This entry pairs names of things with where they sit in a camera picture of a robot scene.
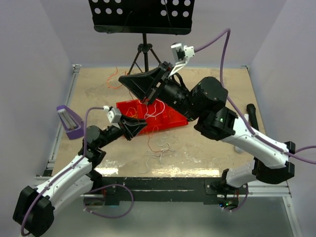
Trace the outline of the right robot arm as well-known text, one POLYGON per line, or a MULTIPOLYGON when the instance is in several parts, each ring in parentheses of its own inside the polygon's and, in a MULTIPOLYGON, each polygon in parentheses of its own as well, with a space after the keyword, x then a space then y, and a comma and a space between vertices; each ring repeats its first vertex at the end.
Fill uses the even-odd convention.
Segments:
POLYGON ((277 142, 249 126, 234 111, 226 107, 228 91, 215 77, 204 77, 188 90, 172 65, 161 63, 148 72, 119 77, 119 82, 142 103, 149 105, 156 99, 183 115, 196 120, 195 130, 202 136, 239 147, 254 159, 235 169, 225 169, 221 181, 214 185, 218 191, 231 194, 249 182, 259 180, 279 184, 295 175, 295 165, 289 161, 295 145, 277 142))

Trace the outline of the red three-compartment bin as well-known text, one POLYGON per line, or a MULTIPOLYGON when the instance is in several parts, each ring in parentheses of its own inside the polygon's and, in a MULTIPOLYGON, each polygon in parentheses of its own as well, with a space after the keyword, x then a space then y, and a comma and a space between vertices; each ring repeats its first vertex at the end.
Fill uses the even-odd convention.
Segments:
POLYGON ((142 104, 139 100, 116 103, 123 115, 145 119, 147 126, 140 134, 149 134, 188 125, 187 119, 170 106, 156 99, 152 105, 142 104))

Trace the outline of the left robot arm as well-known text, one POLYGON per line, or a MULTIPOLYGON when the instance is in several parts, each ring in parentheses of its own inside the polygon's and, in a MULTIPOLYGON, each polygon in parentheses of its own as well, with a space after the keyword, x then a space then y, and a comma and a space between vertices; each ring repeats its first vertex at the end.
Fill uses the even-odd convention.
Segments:
POLYGON ((147 126, 144 119, 121 116, 106 129, 92 125, 86 129, 82 148, 73 160, 56 175, 19 194, 13 220, 20 224, 21 235, 42 236, 52 225, 57 212, 78 196, 96 194, 102 189, 101 175, 95 171, 106 152, 102 148, 120 137, 130 141, 147 126))

